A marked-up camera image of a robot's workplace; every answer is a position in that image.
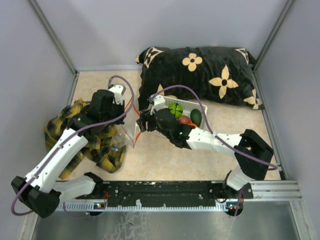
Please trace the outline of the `clear zip bag orange zipper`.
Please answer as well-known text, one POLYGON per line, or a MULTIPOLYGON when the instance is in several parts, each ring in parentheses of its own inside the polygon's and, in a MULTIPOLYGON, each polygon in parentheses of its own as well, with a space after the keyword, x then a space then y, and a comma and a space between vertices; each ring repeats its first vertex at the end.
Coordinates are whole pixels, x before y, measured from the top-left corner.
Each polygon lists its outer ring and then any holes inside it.
POLYGON ((112 137, 112 140, 116 141, 116 147, 131 146, 134 149, 141 134, 140 128, 136 123, 140 118, 138 100, 130 98, 124 110, 126 111, 130 106, 131 108, 124 118, 124 124, 115 125, 116 134, 112 137))

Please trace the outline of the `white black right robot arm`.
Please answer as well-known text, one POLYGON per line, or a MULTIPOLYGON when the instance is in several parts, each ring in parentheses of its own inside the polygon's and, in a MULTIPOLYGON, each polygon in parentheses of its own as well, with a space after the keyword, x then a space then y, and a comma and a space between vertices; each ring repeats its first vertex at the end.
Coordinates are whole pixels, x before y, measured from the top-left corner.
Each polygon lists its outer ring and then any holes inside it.
POLYGON ((180 123, 166 108, 143 110, 136 123, 142 132, 158 131, 177 148, 207 150, 235 158, 238 165, 227 174, 223 185, 229 198, 235 198, 249 182, 263 181, 274 168, 273 149, 251 129, 241 134, 211 133, 180 123))

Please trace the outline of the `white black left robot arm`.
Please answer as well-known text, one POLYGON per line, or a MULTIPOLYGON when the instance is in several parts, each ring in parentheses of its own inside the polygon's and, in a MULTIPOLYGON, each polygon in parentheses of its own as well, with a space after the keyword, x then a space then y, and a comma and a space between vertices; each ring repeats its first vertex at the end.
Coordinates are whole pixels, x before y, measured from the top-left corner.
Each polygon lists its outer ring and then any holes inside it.
POLYGON ((16 176, 12 180, 15 200, 39 217, 46 218, 69 200, 83 196, 101 197, 104 181, 92 172, 69 181, 58 181, 58 178, 76 154, 105 127, 123 124, 126 116, 125 91, 121 84, 96 91, 90 104, 71 119, 43 160, 24 177, 16 176))

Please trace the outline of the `green striped toy melon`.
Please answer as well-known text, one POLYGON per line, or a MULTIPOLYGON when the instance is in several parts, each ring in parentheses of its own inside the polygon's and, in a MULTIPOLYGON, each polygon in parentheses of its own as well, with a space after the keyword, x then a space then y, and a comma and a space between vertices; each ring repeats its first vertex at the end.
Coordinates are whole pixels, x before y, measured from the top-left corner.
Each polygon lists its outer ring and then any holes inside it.
POLYGON ((176 102, 171 103, 168 106, 168 109, 169 109, 170 113, 175 116, 176 119, 178 119, 179 117, 181 117, 183 115, 183 107, 179 103, 176 103, 176 102))

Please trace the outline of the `orange tangerine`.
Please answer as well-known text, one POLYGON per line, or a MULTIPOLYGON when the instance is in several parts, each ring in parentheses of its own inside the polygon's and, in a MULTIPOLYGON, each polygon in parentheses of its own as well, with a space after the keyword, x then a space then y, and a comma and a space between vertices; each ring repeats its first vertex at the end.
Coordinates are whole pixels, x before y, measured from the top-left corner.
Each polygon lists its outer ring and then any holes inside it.
POLYGON ((191 122, 191 123, 188 123, 187 125, 188 125, 188 126, 192 126, 192 127, 196 127, 196 128, 198 128, 198 127, 199 127, 197 124, 192 123, 192 122, 191 122))

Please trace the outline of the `dark green avocado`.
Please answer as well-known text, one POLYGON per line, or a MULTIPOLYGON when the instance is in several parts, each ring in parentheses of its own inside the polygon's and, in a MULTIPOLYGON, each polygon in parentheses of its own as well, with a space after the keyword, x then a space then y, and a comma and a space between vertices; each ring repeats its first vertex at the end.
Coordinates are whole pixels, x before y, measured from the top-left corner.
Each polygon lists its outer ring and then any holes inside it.
POLYGON ((193 109, 190 112, 190 120, 192 123, 196 124, 197 126, 200 126, 202 123, 202 113, 198 109, 193 109))

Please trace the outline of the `yellow black plaid shirt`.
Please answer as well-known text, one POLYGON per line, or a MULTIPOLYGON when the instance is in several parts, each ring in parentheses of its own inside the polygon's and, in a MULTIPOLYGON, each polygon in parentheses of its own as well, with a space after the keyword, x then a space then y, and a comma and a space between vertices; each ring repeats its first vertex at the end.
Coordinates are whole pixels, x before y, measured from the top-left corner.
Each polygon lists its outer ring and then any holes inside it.
MULTIPOLYGON (((83 109, 87 109, 89 105, 89 101, 84 101, 80 98, 72 105, 63 108, 55 118, 47 123, 47 126, 44 128, 44 136, 45 146, 48 151, 60 139, 72 118, 83 109)), ((62 180, 67 179, 84 158, 88 158, 96 163, 96 166, 102 170, 114 173, 121 168, 126 156, 126 150, 126 141, 120 135, 118 126, 115 124, 105 126, 72 158, 60 173, 59 178, 62 180)))

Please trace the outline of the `black floral plush pillow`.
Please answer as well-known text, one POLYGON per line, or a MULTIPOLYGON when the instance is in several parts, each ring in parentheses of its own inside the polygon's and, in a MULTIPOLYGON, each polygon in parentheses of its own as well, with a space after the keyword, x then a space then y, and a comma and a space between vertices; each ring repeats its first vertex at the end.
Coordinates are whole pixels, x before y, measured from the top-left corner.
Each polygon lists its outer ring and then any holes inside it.
POLYGON ((220 104, 263 110, 253 83, 256 60, 242 47, 151 46, 135 60, 142 65, 138 107, 149 106, 149 97, 160 90, 181 100, 199 97, 220 104))

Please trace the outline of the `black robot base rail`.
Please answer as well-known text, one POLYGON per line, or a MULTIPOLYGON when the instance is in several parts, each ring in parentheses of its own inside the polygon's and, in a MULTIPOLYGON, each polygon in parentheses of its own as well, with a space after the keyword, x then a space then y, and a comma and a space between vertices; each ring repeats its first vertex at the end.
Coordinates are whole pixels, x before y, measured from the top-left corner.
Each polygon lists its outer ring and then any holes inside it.
POLYGON ((106 200, 108 207, 133 207, 139 201, 148 207, 214 207, 239 198, 253 198, 252 186, 248 183, 242 191, 228 187, 222 181, 105 181, 99 183, 90 194, 78 200, 106 200))

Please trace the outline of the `aluminium frame rail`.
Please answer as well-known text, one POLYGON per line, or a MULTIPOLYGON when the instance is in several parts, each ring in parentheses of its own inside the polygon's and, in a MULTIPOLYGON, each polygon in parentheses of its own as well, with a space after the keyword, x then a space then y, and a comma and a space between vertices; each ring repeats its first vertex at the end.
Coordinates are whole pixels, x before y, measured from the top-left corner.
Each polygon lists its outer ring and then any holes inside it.
POLYGON ((225 212, 232 214, 235 212, 237 201, 241 204, 256 202, 290 202, 300 201, 302 195, 298 183, 294 180, 265 180, 252 181, 249 183, 252 188, 253 198, 244 199, 239 194, 238 199, 229 199, 222 203, 216 201, 215 206, 198 207, 142 207, 139 200, 135 206, 109 207, 106 200, 101 199, 72 199, 61 203, 55 212, 66 210, 69 214, 76 212, 87 212, 98 214, 102 212, 225 212))

